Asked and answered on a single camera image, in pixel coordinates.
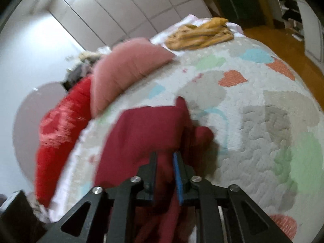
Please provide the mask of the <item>dark red garment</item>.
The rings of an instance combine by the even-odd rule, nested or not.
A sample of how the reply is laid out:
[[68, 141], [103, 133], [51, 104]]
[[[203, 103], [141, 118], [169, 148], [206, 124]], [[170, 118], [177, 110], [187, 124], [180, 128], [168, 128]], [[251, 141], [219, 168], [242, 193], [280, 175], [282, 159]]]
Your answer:
[[133, 177], [153, 152], [158, 157], [151, 207], [138, 207], [132, 234], [136, 242], [187, 242], [194, 227], [194, 209], [177, 199], [173, 154], [203, 172], [203, 157], [214, 140], [210, 128], [191, 120], [186, 101], [174, 106], [141, 107], [124, 111], [103, 148], [94, 185], [110, 188]]

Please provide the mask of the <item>pile of mixed clothes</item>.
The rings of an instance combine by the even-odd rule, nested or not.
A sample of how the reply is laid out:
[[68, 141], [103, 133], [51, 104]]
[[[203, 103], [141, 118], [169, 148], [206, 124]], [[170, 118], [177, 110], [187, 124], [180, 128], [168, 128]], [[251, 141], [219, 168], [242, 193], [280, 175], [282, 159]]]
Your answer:
[[102, 53], [84, 51], [79, 54], [76, 64], [72, 69], [67, 70], [67, 75], [64, 81], [61, 82], [63, 88], [68, 92], [71, 90], [82, 78], [93, 73], [93, 68], [96, 62], [104, 56]]

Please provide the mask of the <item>white fleece blanket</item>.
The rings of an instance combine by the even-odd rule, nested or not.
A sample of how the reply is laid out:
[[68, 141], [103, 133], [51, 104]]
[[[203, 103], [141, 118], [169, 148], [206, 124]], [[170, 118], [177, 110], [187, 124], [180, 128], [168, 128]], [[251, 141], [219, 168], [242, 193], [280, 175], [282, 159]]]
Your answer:
[[90, 128], [81, 132], [63, 167], [48, 208], [51, 222], [62, 218], [92, 187], [97, 148], [87, 147], [90, 136]]

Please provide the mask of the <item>beige heart-patterned quilt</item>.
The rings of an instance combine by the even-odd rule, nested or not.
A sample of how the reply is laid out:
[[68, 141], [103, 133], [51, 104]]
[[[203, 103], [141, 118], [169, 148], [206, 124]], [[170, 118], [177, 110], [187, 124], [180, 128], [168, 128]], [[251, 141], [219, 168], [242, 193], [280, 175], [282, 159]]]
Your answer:
[[207, 178], [240, 186], [294, 242], [323, 236], [323, 111], [302, 79], [270, 48], [228, 23], [234, 39], [176, 53], [176, 60], [131, 86], [92, 120], [97, 148], [131, 108], [183, 97], [192, 119], [214, 132]]

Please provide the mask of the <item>red patterned pillow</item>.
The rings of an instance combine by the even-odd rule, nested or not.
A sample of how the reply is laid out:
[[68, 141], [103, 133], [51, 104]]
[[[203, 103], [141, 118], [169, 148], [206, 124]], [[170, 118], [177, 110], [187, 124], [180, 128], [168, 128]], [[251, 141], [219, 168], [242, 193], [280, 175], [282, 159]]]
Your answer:
[[35, 194], [44, 207], [50, 205], [69, 154], [91, 120], [91, 82], [92, 76], [80, 80], [39, 124]]

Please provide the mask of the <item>round grey headboard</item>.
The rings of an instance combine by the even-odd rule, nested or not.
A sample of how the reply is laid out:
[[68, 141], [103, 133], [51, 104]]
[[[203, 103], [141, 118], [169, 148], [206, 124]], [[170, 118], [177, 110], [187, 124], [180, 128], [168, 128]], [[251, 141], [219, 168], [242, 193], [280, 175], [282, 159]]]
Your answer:
[[36, 152], [39, 144], [39, 123], [66, 95], [60, 82], [34, 88], [19, 106], [13, 125], [14, 154], [26, 179], [35, 181]]

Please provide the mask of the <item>pink pillow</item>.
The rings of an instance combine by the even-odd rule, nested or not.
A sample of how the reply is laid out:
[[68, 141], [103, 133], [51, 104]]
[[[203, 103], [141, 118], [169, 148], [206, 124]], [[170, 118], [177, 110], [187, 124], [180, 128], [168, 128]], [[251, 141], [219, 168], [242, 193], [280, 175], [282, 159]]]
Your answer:
[[174, 58], [175, 54], [143, 37], [119, 43], [93, 69], [92, 117], [101, 115], [121, 93]]

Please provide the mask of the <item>yellow crumpled garment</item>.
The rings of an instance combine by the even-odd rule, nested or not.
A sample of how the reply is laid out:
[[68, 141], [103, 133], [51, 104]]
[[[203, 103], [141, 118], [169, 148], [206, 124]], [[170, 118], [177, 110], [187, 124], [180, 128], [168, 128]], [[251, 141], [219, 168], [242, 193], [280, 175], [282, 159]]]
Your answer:
[[234, 39], [234, 34], [227, 27], [225, 18], [212, 18], [208, 22], [195, 26], [180, 26], [167, 37], [165, 45], [174, 51], [202, 49]]

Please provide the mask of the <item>white shelf unit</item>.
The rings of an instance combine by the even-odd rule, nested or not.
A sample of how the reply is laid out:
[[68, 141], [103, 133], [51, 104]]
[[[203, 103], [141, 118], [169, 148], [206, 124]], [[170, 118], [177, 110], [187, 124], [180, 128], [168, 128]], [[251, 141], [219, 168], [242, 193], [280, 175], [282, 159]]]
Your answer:
[[323, 69], [323, 24], [306, 0], [270, 0], [273, 19], [304, 41], [305, 55]]

